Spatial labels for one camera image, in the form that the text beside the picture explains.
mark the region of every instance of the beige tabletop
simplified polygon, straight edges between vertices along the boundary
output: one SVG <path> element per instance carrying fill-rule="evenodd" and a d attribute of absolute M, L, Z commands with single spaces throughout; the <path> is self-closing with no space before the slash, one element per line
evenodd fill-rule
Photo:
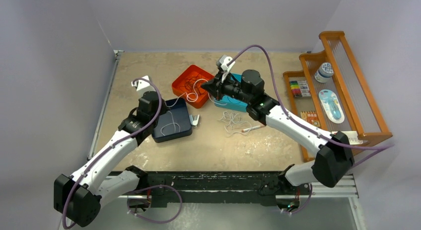
<path fill-rule="evenodd" d="M 123 53 L 112 84 L 109 101 L 99 130 L 98 148 L 101 149 L 138 105 L 138 97 L 130 83 L 137 77 L 149 75 L 165 100 L 176 98 L 172 82 L 190 65 L 197 65 L 211 74 L 217 73 L 216 60 L 223 54 L 236 53 Z M 275 78 L 281 98 L 290 107 L 283 82 L 285 71 L 301 70 L 299 53 L 270 53 Z M 275 92 L 268 63 L 263 53 L 245 53 L 238 60 L 232 73 L 255 69 L 265 81 L 265 91 L 272 97 Z M 127 155 L 114 170 L 124 170 L 136 165 L 143 170 L 189 171 L 236 171 L 236 170 L 283 170 L 292 163 L 303 163 L 298 144 L 285 134 L 269 128 L 251 131 L 248 135 L 235 134 L 227 137 L 225 123 L 217 121 L 225 110 L 208 101 L 196 109 L 188 104 L 190 114 L 200 114 L 199 126 L 188 137 L 163 143 L 155 143 L 149 136 L 136 150 Z M 247 113 L 241 118 L 253 121 Z"/>

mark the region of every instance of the blue box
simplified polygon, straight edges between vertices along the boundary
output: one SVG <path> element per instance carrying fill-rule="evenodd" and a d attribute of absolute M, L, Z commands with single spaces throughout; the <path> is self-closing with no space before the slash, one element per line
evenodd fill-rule
<path fill-rule="evenodd" d="M 239 74 L 232 74 L 232 75 L 238 81 L 241 81 L 241 75 L 239 75 Z M 215 100 L 215 106 L 226 108 L 226 109 L 231 109 L 231 110 L 239 111 L 239 112 L 247 112 L 246 111 L 246 107 L 247 107 L 246 103 L 244 103 L 242 101 L 238 101 L 237 99 L 234 99 L 234 98 L 228 97 L 228 96 L 224 96 L 222 98 L 222 100 L 220 100 L 220 101 Z"/>
<path fill-rule="evenodd" d="M 165 101 L 167 106 L 171 106 L 177 99 Z M 172 123 L 171 114 L 169 112 L 159 116 L 158 125 L 153 129 L 152 138 L 156 143 L 166 142 L 169 140 L 186 137 L 193 133 L 192 124 L 190 123 L 189 111 L 187 110 L 186 101 L 179 98 L 177 103 L 170 108 L 173 115 L 174 122 L 180 125 L 180 132 L 174 133 L 174 127 L 169 125 L 165 127 L 161 133 L 161 128 L 169 123 Z"/>

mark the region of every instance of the white cable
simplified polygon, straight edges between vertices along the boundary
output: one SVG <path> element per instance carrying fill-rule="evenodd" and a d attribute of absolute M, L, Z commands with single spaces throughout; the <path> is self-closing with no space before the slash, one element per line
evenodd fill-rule
<path fill-rule="evenodd" d="M 204 81 L 208 82 L 208 80 L 206 80 L 204 78 L 200 78 L 200 79 L 196 80 L 196 82 L 193 84 L 193 92 L 191 92 L 191 93 L 183 92 L 183 94 L 181 94 L 180 96 L 177 97 L 177 99 L 175 100 L 175 102 L 172 105 L 167 106 L 167 107 L 173 107 L 177 103 L 178 99 L 180 99 L 180 97 L 182 97 L 184 94 L 187 94 L 186 95 L 187 101 L 196 102 L 199 99 L 199 94 L 196 92 L 196 83 L 198 81 L 201 81 L 201 80 L 204 80 Z M 212 100 L 212 97 L 209 93 L 208 93 L 208 97 L 213 103 L 216 103 L 216 104 L 219 104 L 219 105 L 226 105 L 226 103 L 217 103 L 214 100 Z"/>
<path fill-rule="evenodd" d="M 229 134 L 228 137 L 230 137 L 230 136 L 232 136 L 236 133 L 240 133 L 240 134 L 245 136 L 250 132 L 250 129 L 246 132 L 233 131 L 232 127 L 235 126 L 235 125 L 241 125 L 241 124 L 244 124 L 244 123 L 248 123 L 250 125 L 250 128 L 252 127 L 252 125 L 249 121 L 241 121 L 241 116 L 239 116 L 239 113 L 234 113 L 234 112 L 228 111 L 228 110 L 225 110 L 225 111 L 222 112 L 222 117 L 218 121 L 222 121 L 222 122 L 227 124 L 227 125 L 224 126 L 224 128 L 225 128 L 226 132 Z"/>
<path fill-rule="evenodd" d="M 168 112 L 171 114 L 172 123 L 168 123 L 167 125 L 165 125 L 165 126 L 161 127 L 161 134 L 162 134 L 163 136 L 166 136 L 166 135 L 162 132 L 162 130 L 163 130 L 165 127 L 169 126 L 169 125 L 174 125 L 174 133 L 176 132 L 176 129 L 175 129 L 175 126 L 176 126 L 176 125 L 178 126 L 178 132 L 180 132 L 180 131 L 181 131 L 181 127 L 180 127 L 180 125 L 178 125 L 178 123 L 175 123 L 175 122 L 174 122 L 174 116 L 172 115 L 172 112 L 171 112 L 171 111 L 168 111 Z"/>

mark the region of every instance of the pen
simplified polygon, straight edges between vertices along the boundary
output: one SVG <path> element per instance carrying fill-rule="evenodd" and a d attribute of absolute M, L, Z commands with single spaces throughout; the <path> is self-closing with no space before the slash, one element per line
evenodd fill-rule
<path fill-rule="evenodd" d="M 249 132 L 249 131 L 252 131 L 252 130 L 260 129 L 262 127 L 265 127 L 265 125 L 259 125 L 259 126 L 254 126 L 254 127 L 246 128 L 246 129 L 241 130 L 241 132 L 242 133 L 245 133 L 245 132 Z"/>

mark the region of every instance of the teal box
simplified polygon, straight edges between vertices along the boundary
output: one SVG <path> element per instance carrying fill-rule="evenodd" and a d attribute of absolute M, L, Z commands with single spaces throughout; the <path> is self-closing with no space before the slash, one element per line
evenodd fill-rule
<path fill-rule="evenodd" d="M 241 81 L 241 75 L 239 75 L 239 74 L 232 74 L 232 75 L 238 81 Z M 222 98 L 222 100 L 220 100 L 220 101 L 215 100 L 215 106 L 226 108 L 226 109 L 231 109 L 231 110 L 239 111 L 239 112 L 247 112 L 246 111 L 246 107 L 247 107 L 246 103 L 244 103 L 242 101 L 238 101 L 237 99 L 234 99 L 234 98 L 228 97 L 228 96 L 224 96 Z"/>

